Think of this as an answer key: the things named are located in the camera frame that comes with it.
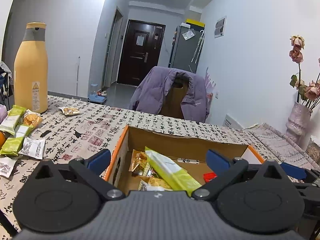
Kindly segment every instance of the refrigerator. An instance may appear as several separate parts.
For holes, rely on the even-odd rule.
[[[195,34],[195,36],[193,36],[188,40],[185,40],[185,38],[183,37],[183,34],[188,31],[189,31],[189,28],[187,27],[183,27],[183,26],[177,27],[177,31],[172,43],[172,50],[171,50],[171,56],[170,56],[168,67],[183,69],[186,71],[190,71],[192,73],[196,73],[199,58],[197,60],[197,63],[195,63],[195,61],[196,61],[198,51],[193,62],[191,62],[191,60],[196,51],[198,41],[202,33],[193,30],[193,33]]]

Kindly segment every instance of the purple jacket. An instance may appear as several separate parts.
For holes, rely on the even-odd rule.
[[[168,94],[176,77],[189,80],[189,89],[181,102],[185,120],[205,122],[209,115],[209,101],[206,97],[204,79],[176,68],[153,67],[134,92],[129,109],[158,114],[164,97]]]

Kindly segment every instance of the vase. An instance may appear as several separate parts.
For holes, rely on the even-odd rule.
[[[312,110],[310,108],[295,102],[286,123],[287,131],[285,135],[298,144],[300,138],[306,133],[311,114]]]
[[[48,109],[48,56],[44,23],[28,23],[14,62],[14,102],[33,112]]]

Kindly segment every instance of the green snack package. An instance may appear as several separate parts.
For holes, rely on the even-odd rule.
[[[198,181],[167,156],[148,147],[145,148],[145,154],[148,156],[148,162],[151,166],[173,190],[185,190],[191,196],[193,191],[201,187]]]
[[[8,156],[18,156],[18,152],[22,148],[23,139],[30,132],[32,128],[27,125],[18,124],[15,129],[15,135],[9,136],[9,138],[3,144],[0,154]]]
[[[12,109],[8,111],[7,117],[0,124],[0,131],[8,132],[15,135],[15,128],[18,124],[20,116],[26,111],[26,108],[13,105]]]

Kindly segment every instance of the calligraphy tablecloth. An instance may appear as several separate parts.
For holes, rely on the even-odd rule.
[[[43,123],[29,137],[39,139],[46,134],[44,158],[50,158],[54,163],[68,163],[77,156],[88,158],[102,148],[112,152],[126,125],[221,143],[249,144],[263,158],[275,158],[267,147],[247,131],[54,96],[48,97],[48,105],[48,110],[42,114]],[[66,117],[59,109],[63,106],[79,108],[82,113]],[[16,162],[9,179],[0,177],[0,209],[16,228],[18,225],[12,212],[12,203],[38,163],[24,156]],[[0,227],[0,230],[3,240],[10,238],[4,228]]]

